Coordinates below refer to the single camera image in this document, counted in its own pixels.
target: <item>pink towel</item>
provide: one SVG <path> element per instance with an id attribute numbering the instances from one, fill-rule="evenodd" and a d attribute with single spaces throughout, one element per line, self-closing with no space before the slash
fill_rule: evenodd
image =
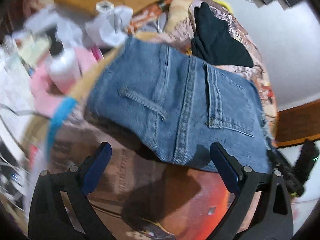
<path id="1" fill-rule="evenodd" d="M 82 73 L 90 70 L 91 66 L 97 63 L 91 51 L 85 48 L 75 48 L 76 56 Z M 33 73 L 30 81 L 30 90 L 35 98 L 35 109 L 39 113 L 52 117 L 64 98 L 64 95 L 52 94 L 54 84 L 45 69 L 46 61 L 39 62 L 36 71 Z"/>

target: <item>metal screw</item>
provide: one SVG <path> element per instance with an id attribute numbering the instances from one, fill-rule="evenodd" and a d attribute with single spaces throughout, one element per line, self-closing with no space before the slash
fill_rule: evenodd
<path id="1" fill-rule="evenodd" d="M 76 165 L 71 166 L 69 169 L 69 171 L 71 171 L 71 172 L 76 172 L 77 170 L 78 170 L 78 166 L 76 166 Z"/>
<path id="2" fill-rule="evenodd" d="M 208 211 L 209 216 L 213 215 L 216 212 L 216 207 L 217 206 L 213 206 L 213 207 L 209 208 L 209 211 Z"/>
<path id="3" fill-rule="evenodd" d="M 45 176 L 45 175 L 47 175 L 47 174 L 48 174 L 48 171 L 47 171 L 47 170 L 43 170 L 43 171 L 40 172 L 40 175 L 41 175 L 41 176 Z"/>
<path id="4" fill-rule="evenodd" d="M 280 176 L 281 176 L 281 171 L 276 170 L 276 171 L 275 171 L 275 175 L 278 176 L 278 177 L 280 177 Z"/>
<path id="5" fill-rule="evenodd" d="M 247 173 L 250 173 L 250 172 L 252 171 L 251 167 L 249 167 L 249 166 L 244 166 L 244 167 L 243 167 L 243 170 L 244 170 L 245 172 L 247 172 Z"/>

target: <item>black cloth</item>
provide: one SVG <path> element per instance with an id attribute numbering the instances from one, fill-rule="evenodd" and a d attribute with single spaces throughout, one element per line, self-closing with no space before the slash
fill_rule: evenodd
<path id="1" fill-rule="evenodd" d="M 220 20 L 207 3 L 195 8 L 196 33 L 191 40 L 192 54 L 212 65 L 253 67 L 245 47 L 232 38 L 228 23 Z"/>

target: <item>back pocket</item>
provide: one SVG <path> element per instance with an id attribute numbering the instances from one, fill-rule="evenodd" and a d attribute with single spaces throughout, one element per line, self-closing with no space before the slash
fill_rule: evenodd
<path id="1" fill-rule="evenodd" d="M 230 129 L 254 137 L 254 111 L 244 89 L 206 64 L 209 128 Z"/>

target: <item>blue jeans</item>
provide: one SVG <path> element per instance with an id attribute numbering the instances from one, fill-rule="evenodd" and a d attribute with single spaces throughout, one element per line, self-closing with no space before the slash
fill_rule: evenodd
<path id="1" fill-rule="evenodd" d="M 129 37 L 87 107 L 134 132 L 163 162 L 217 172 L 209 149 L 219 141 L 242 165 L 271 171 L 255 85 L 165 44 Z"/>

